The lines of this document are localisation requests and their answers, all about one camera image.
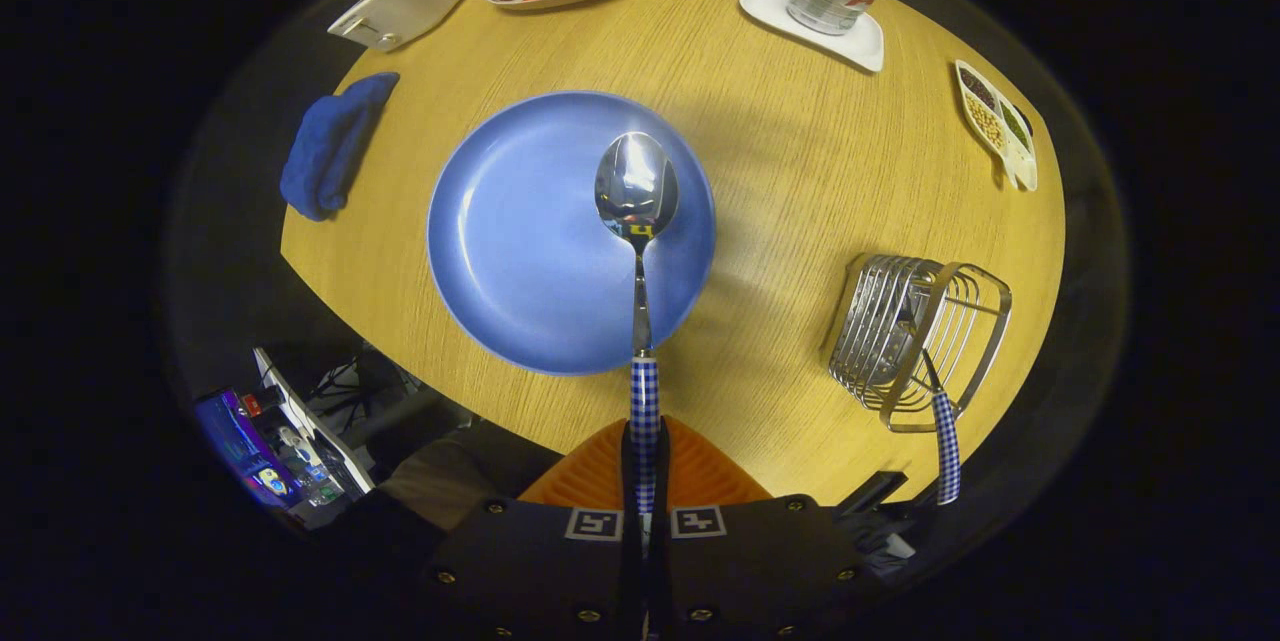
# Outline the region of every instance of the round table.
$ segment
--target round table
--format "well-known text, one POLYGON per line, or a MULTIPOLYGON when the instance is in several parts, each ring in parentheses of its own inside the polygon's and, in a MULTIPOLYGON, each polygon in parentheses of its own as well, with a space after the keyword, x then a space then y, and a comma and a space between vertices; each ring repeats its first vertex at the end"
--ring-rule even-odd
POLYGON ((867 252, 964 261, 1011 287, 1004 345, 957 421, 966 458, 1046 339, 1062 276, 1064 186, 1051 129, 1000 68, 899 0, 877 0, 872 15, 884 29, 874 74, 759 26, 737 0, 593 0, 535 13, 462 0, 429 35, 365 52, 347 73, 339 90, 381 70, 401 81, 347 207, 325 223, 289 209, 280 252, 394 362, 570 450, 626 416, 626 368, 549 377, 484 351, 433 285, 426 211, 453 147, 500 107, 557 90, 635 99, 685 136, 717 205, 710 280, 658 351, 664 413, 774 494, 833 504, 870 473, 902 471, 908 482, 890 500, 913 498, 937 477, 934 436, 888 431, 827 374, 820 349, 846 264, 867 252), (1034 193, 1002 180, 965 125, 955 58, 1029 118, 1034 193))

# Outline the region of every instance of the metal basket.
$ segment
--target metal basket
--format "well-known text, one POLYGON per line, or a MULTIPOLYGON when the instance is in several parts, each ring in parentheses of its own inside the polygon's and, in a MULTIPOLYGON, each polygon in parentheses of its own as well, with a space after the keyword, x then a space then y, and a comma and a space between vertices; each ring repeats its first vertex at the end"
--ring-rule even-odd
POLYGON ((1012 303, 1005 281, 973 264, 861 255, 836 310, 828 370, 890 431, 932 432, 920 351, 929 351, 943 386, 964 385, 951 395, 959 418, 996 360, 1012 303))

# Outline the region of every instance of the screen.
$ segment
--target screen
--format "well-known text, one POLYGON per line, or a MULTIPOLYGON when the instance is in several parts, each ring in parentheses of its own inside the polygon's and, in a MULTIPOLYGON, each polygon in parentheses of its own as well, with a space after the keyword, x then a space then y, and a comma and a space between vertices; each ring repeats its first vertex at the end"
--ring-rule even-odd
POLYGON ((302 502, 301 485, 241 413, 236 392, 227 389, 197 400, 196 418, 214 450, 257 500, 285 509, 302 502))

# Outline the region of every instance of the metal spoon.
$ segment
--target metal spoon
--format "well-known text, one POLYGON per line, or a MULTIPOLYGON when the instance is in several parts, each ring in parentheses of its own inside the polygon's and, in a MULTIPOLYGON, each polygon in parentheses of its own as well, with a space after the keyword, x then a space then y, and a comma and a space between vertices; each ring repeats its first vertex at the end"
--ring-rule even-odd
MULTIPOLYGON (((915 312, 910 298, 902 299, 897 322, 915 335, 915 312)), ((960 495, 960 445, 956 439, 956 420, 951 411, 951 397, 938 380, 937 368, 929 351, 922 348, 924 370, 929 374, 929 390, 933 392, 933 429, 938 435, 938 505, 946 505, 960 495)))
POLYGON ((595 209, 614 235, 636 253, 635 313, 631 326, 631 447, 640 513, 653 512, 655 462, 662 417, 658 362, 649 330, 644 249, 676 216, 680 189, 671 157, 653 136, 628 131, 605 150, 595 173, 595 209))

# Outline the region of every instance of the blue napkin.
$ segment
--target blue napkin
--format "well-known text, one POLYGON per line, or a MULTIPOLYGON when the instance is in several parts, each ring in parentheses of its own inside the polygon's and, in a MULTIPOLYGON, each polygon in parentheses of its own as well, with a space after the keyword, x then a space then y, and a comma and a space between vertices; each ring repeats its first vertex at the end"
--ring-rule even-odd
POLYGON ((347 189, 399 73, 374 73, 307 109, 280 175, 280 194, 311 221, 347 205, 347 189))

